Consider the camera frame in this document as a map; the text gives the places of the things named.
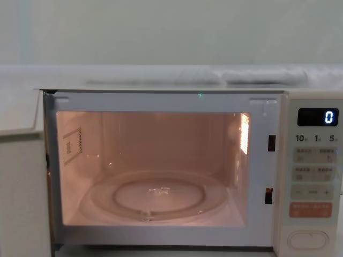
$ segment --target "small button labels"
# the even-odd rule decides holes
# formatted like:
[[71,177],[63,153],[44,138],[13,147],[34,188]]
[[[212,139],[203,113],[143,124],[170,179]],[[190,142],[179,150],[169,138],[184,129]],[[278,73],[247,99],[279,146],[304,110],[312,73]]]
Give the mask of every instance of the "small button labels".
[[336,163],[336,147],[296,147],[293,153],[295,163]]
[[289,206],[291,218],[330,218],[331,215],[330,202],[292,202]]
[[332,200],[333,185],[293,185],[290,197],[293,200]]

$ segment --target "door release button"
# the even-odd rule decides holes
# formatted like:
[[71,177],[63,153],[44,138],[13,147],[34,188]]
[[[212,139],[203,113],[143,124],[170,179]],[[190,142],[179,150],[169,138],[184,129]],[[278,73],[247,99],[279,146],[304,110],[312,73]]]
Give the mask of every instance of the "door release button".
[[295,231],[288,237],[288,246],[294,250],[318,250],[328,241],[327,234],[321,231]]

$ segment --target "microwave oven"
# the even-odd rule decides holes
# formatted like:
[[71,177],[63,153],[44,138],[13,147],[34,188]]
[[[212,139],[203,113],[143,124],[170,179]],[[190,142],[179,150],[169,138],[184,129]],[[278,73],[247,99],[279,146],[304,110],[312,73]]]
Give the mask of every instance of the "microwave oven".
[[4,256],[24,238],[47,252],[51,243],[333,256],[342,91],[99,84],[30,91],[40,129],[0,137]]

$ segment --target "white microwave exterior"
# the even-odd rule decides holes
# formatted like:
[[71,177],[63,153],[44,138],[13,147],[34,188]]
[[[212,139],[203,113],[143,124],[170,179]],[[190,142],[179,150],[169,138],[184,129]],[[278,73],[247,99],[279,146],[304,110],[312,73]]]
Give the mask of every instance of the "white microwave exterior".
[[[132,67],[128,66],[125,68],[126,73],[124,76],[128,77],[130,72],[127,73],[127,71],[130,69]],[[300,79],[297,79],[297,82],[304,89],[293,90],[284,87],[285,90],[290,92],[291,99],[314,99],[314,101],[318,99],[343,99],[338,92],[338,90],[343,88],[343,67],[341,66],[291,66],[275,68],[246,66],[234,68],[211,67],[210,69],[221,78],[225,75],[228,77],[233,75],[239,79],[249,78],[246,80],[248,82],[253,82],[256,79],[280,78],[280,75],[287,81],[287,79],[293,76],[298,76]],[[86,79],[91,78],[94,74],[98,74],[95,81],[101,82],[105,78],[109,82],[108,89],[115,81],[113,76],[110,75],[113,70],[115,70],[114,67],[1,67],[1,83],[8,89],[6,94],[1,96],[2,104],[6,103],[6,101],[3,101],[5,95],[12,96],[11,102],[3,106],[0,111],[0,135],[2,135],[0,140],[1,257],[51,256],[46,185],[47,171],[45,169],[43,139],[43,101],[41,98],[42,92],[37,89],[95,89],[97,87],[95,84],[92,86],[84,84]],[[312,90],[317,91],[317,93],[311,94]],[[28,114],[28,118],[17,119],[18,115],[25,117],[25,113]],[[287,108],[282,115],[284,117],[288,116]],[[3,122],[10,119],[10,126]],[[288,126],[288,119],[282,119],[282,121],[281,125]],[[277,233],[281,231],[275,227],[273,230],[276,230]],[[295,255],[296,253],[289,252],[287,249],[284,249],[283,254],[280,252],[280,245],[273,244],[273,247],[279,253],[279,257],[306,256]],[[324,256],[331,256],[330,253],[331,251],[324,254]]]

